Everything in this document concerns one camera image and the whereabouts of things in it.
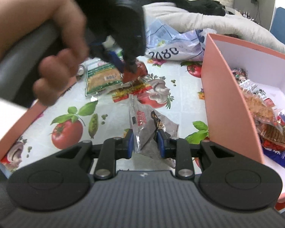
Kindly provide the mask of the person's left hand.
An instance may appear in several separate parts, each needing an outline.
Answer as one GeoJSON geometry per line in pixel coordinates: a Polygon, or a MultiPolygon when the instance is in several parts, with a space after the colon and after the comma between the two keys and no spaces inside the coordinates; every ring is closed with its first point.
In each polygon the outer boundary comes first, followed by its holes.
{"type": "Polygon", "coordinates": [[[74,0],[0,0],[0,60],[14,43],[48,20],[61,30],[65,49],[41,61],[33,93],[51,106],[88,57],[86,17],[74,0]]]}

